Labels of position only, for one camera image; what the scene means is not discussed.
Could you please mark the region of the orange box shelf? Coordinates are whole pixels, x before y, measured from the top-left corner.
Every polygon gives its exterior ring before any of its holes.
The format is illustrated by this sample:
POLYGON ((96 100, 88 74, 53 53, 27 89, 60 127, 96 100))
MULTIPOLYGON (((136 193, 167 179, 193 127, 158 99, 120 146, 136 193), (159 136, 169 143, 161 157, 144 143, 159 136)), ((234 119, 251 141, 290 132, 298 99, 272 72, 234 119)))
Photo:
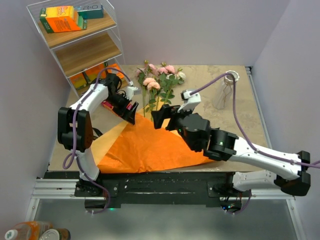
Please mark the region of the orange box shelf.
POLYGON ((119 65, 117 63, 113 63, 113 64, 109 64, 108 65, 108 72, 109 73, 113 73, 113 74, 120 74, 119 71, 121 71, 121 68, 119 67, 119 65))
POLYGON ((81 90, 87 86, 86 78, 82 72, 71 76, 69 79, 76 90, 81 90))

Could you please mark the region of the orange box bottom shelf left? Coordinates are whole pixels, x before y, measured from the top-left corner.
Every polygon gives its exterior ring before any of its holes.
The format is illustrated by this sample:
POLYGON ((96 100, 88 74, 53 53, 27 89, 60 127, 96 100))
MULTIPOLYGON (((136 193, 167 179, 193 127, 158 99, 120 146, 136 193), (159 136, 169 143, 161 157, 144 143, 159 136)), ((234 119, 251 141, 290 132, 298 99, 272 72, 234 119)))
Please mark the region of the orange box bottom shelf left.
POLYGON ((69 79, 76 90, 81 90, 87 86, 86 78, 82 72, 71 76, 69 79))

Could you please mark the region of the teal box on shelf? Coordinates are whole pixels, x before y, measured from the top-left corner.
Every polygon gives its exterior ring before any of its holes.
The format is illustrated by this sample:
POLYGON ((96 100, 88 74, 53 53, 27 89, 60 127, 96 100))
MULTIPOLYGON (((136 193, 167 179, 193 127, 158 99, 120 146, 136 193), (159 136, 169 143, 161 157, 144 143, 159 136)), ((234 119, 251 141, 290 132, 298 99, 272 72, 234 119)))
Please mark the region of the teal box on shelf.
POLYGON ((104 17, 104 8, 100 3, 74 6, 84 20, 101 19, 104 17))

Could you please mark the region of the white ceramic vase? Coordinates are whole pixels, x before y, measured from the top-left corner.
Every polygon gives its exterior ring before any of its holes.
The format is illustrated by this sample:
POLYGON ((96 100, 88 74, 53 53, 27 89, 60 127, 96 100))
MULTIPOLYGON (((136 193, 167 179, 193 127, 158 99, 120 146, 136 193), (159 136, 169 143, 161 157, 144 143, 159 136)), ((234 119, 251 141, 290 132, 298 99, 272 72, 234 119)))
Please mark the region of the white ceramic vase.
POLYGON ((228 74, 220 80, 220 85, 217 88, 213 99, 213 106, 218 110, 222 110, 228 105, 228 102, 233 95, 234 83, 240 78, 236 71, 229 70, 227 73, 230 73, 230 75, 228 74))

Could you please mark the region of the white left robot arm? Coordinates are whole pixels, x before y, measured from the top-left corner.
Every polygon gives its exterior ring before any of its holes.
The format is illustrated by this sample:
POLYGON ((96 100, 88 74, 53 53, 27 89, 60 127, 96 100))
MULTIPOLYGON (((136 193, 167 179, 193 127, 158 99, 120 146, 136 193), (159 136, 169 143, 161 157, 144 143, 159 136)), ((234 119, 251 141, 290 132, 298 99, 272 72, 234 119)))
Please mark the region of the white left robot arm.
POLYGON ((82 97, 70 107, 61 107, 58 111, 57 140, 66 150, 71 151, 71 159, 77 159, 80 178, 88 181, 86 191, 99 196, 104 184, 97 180, 100 170, 91 150, 94 133, 91 114, 104 101, 111 105, 111 111, 126 122, 134 125, 138 103, 132 103, 134 95, 140 93, 132 81, 120 93, 122 80, 109 73, 106 78, 96 79, 82 97))

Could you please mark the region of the orange sponge box on shelf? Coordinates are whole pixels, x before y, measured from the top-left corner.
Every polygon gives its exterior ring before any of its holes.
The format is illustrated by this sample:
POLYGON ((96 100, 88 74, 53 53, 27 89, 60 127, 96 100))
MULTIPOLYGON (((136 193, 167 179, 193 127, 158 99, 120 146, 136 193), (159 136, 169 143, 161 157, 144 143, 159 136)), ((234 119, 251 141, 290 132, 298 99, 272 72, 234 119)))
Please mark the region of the orange sponge box on shelf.
POLYGON ((39 20, 48 34, 82 31, 78 27, 78 12, 72 5, 45 7, 39 20))

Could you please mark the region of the orange green box bottom middle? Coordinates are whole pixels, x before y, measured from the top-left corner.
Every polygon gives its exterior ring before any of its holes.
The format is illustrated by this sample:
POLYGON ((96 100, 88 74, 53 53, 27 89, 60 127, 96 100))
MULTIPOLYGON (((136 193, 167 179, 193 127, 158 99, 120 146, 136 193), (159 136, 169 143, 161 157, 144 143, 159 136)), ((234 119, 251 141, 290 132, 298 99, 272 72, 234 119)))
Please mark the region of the orange green box bottom middle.
POLYGON ((105 68, 105 64, 101 63, 93 66, 83 72, 84 78, 88 84, 91 84, 98 76, 98 73, 105 68))

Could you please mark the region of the pink flower bunch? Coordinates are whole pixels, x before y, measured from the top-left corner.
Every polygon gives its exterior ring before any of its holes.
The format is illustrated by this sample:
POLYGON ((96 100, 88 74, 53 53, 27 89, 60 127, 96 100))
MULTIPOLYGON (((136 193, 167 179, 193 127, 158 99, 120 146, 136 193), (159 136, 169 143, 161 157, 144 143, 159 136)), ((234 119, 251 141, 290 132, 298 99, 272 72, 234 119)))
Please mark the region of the pink flower bunch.
POLYGON ((176 69, 165 62, 159 67, 144 61, 144 67, 138 67, 136 78, 142 89, 143 115, 158 110, 159 104, 171 104, 176 69))

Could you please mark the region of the orange pink sponge box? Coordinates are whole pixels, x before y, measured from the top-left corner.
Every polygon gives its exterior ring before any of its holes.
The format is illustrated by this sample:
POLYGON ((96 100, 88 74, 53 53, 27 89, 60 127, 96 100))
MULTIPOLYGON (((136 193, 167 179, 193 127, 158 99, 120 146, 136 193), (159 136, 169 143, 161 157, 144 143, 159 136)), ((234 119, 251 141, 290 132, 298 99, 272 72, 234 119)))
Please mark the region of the orange pink sponge box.
MULTIPOLYGON (((107 102, 107 101, 103 101, 102 103, 101 103, 101 105, 104 107, 104 108, 106 108, 106 109, 108 109, 108 110, 113 110, 113 108, 114 108, 114 106, 113 105, 111 105, 109 102, 107 102)), ((131 108, 133 107, 133 105, 132 104, 128 104, 127 105, 127 109, 128 110, 131 110, 131 108)))

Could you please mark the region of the metal tin can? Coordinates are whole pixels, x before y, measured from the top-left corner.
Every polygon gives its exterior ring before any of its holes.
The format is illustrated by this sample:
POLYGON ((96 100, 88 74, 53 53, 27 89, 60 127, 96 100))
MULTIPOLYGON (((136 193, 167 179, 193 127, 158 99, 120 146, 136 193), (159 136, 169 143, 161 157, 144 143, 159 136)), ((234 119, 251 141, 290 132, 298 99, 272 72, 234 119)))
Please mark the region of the metal tin can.
POLYGON ((45 231, 39 240, 70 240, 70 231, 66 228, 51 228, 45 231))

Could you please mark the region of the green box on shelf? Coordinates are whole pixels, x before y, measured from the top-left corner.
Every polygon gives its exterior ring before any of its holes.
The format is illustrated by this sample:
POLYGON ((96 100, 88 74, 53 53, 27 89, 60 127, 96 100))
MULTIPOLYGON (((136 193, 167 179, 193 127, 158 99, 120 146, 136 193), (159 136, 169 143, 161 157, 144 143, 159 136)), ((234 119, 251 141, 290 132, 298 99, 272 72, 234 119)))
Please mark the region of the green box on shelf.
POLYGON ((78 16, 77 26, 80 28, 80 30, 86 30, 87 29, 87 20, 83 19, 83 17, 81 15, 78 16))

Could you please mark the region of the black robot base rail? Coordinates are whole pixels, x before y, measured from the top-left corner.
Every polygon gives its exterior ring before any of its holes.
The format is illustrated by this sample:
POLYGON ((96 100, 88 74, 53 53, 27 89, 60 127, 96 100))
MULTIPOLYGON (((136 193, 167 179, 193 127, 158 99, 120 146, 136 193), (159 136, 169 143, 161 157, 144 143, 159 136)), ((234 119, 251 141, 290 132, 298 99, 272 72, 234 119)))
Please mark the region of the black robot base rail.
POLYGON ((220 207, 250 196, 233 189, 232 172, 149 172, 100 174, 97 183, 108 190, 109 208, 124 204, 205 205, 220 207))

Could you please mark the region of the orange box bottom shelf right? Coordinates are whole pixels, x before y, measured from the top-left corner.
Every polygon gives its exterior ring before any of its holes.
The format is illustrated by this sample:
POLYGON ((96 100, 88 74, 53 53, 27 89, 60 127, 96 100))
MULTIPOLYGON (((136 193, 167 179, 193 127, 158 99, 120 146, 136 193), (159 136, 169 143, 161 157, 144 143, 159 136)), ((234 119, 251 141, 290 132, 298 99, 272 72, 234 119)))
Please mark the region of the orange box bottom shelf right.
POLYGON ((113 74, 120 74, 119 71, 121 71, 121 68, 119 67, 119 65, 117 63, 113 63, 113 64, 109 64, 108 65, 108 72, 109 73, 113 73, 113 74))

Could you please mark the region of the white rose stem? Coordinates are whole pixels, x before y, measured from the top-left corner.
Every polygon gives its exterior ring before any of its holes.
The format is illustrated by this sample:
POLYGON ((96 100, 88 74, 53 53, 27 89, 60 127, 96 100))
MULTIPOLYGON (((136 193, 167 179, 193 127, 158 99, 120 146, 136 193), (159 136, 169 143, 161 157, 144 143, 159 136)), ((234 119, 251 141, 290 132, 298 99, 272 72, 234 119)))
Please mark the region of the white rose stem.
POLYGON ((174 84, 182 85, 186 80, 186 74, 183 72, 182 68, 178 68, 174 75, 174 84))

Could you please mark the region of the orange juice bottle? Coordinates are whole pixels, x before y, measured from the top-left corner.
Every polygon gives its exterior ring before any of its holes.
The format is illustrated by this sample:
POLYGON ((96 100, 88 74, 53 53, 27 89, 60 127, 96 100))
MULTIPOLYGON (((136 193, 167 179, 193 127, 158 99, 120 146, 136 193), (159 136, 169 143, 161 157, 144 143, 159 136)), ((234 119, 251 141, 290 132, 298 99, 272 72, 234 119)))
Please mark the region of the orange juice bottle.
POLYGON ((53 228, 53 224, 48 221, 26 221, 16 224, 8 230, 5 240, 39 240, 41 235, 53 228))

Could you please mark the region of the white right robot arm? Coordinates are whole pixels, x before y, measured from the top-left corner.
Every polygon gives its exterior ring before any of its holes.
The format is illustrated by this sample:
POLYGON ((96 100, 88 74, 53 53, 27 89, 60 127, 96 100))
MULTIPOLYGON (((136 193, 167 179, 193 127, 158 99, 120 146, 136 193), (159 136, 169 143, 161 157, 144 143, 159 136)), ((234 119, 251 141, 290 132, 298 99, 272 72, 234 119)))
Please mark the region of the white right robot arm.
POLYGON ((234 133, 212 128, 210 121, 191 110, 179 110, 178 105, 164 104, 151 112, 154 128, 159 129, 168 119, 166 130, 177 131, 194 152, 214 161, 245 163, 260 171, 233 174, 223 183, 223 192, 230 197, 238 192, 258 188, 279 188, 292 196, 306 196, 311 187, 311 175, 307 172, 310 153, 299 151, 285 153, 256 144, 250 145, 234 133))

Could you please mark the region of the orange wrapping paper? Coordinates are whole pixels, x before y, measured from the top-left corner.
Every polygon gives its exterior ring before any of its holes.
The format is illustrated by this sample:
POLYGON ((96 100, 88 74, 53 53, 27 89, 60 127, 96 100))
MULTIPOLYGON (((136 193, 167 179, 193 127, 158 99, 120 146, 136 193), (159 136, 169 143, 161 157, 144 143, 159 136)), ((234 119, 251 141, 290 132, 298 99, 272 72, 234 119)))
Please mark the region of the orange wrapping paper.
POLYGON ((177 132, 154 129, 141 110, 134 125, 123 120, 94 140, 91 151, 103 174, 166 171, 210 163, 202 152, 190 150, 177 132))

